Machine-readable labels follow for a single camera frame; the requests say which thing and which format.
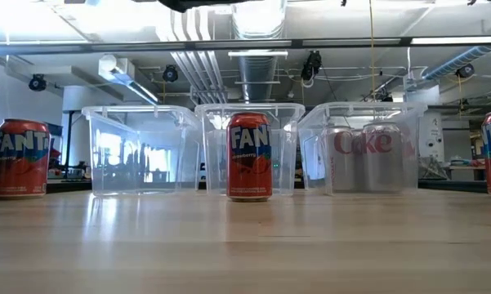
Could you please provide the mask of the clear plastic bin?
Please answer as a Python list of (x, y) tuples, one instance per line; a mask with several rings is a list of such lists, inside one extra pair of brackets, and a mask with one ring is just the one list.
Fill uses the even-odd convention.
[(361, 129), (370, 123), (393, 122), (401, 131), (403, 143), (404, 188), (399, 193), (417, 188), (418, 128), (420, 118), (426, 112), (424, 104), (413, 102), (330, 102), (314, 107), (298, 123), (303, 179), (307, 189), (315, 189), (328, 195), (346, 193), (374, 193), (362, 191), (332, 192), (328, 174), (328, 158), (324, 147), (324, 133), (328, 127), (347, 126)]
[(90, 106), (92, 191), (101, 197), (192, 192), (199, 188), (201, 121), (175, 105)]
[(264, 114), (271, 126), (273, 194), (290, 196), (294, 190), (297, 123), (305, 106), (296, 103), (205, 104), (195, 107), (203, 125), (203, 147), (210, 194), (226, 194), (226, 128), (236, 113)]

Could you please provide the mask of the black aluminium table frame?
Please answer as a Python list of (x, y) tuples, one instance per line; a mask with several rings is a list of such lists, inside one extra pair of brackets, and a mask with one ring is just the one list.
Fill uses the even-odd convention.
[[(487, 194), (487, 185), (485, 181), (419, 180), (417, 187), (419, 189), (436, 189)], [(90, 181), (57, 181), (56, 183), (49, 183), (47, 185), (47, 193), (56, 194), (84, 191), (90, 190), (91, 188), (92, 183)]]

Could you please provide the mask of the black thin stand pole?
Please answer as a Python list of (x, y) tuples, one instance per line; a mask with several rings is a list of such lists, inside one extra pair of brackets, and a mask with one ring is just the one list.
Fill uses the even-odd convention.
[(65, 179), (69, 178), (69, 159), (70, 159), (74, 110), (69, 110), (67, 114), (68, 114), (68, 124), (67, 124), (66, 153), (65, 153), (65, 176), (64, 176)]

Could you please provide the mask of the grey crumpled cover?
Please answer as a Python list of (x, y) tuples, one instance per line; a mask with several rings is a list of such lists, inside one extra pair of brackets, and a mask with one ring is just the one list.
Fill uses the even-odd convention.
[(448, 180), (444, 167), (433, 157), (419, 157), (417, 160), (419, 180)]

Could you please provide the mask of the white cylindrical device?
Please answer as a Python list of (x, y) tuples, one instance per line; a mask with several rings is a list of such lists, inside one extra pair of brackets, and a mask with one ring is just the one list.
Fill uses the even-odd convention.
[(421, 158), (433, 158), (442, 163), (444, 161), (444, 136), (441, 114), (435, 111), (426, 111), (419, 123), (418, 153)]

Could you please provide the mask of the white tube light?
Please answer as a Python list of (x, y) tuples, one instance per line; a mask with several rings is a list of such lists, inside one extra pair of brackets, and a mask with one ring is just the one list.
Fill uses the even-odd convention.
[(230, 51), (227, 53), (228, 57), (287, 57), (287, 51), (262, 51), (262, 50), (249, 50), (249, 51)]

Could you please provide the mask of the white ceiling light fixture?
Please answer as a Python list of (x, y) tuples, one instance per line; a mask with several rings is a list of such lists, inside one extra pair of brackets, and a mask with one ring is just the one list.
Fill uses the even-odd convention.
[(110, 83), (125, 86), (151, 105), (163, 103), (158, 87), (128, 58), (103, 55), (98, 61), (98, 74)]

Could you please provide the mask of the black rig crossbeam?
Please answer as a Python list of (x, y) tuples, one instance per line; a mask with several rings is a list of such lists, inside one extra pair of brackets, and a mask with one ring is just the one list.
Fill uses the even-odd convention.
[(147, 51), (298, 50), (367, 47), (469, 47), (489, 46), (491, 35), (401, 38), (297, 38), (254, 40), (210, 40), (128, 43), (39, 43), (0, 44), (0, 56), (122, 53)]

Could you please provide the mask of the blue ribbed ceiling duct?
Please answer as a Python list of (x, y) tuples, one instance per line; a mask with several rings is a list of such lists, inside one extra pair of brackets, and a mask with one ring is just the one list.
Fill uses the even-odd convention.
[(467, 43), (471, 44), (471, 47), (435, 68), (426, 69), (421, 74), (422, 79), (435, 80), (441, 78), (491, 52), (491, 35), (449, 38), (449, 40), (452, 39), (453, 43)]

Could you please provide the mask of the wooden workbench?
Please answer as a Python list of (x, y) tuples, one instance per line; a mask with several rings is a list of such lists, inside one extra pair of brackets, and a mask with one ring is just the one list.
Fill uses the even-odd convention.
[(450, 180), (455, 181), (484, 181), (484, 166), (450, 165), (447, 167)]

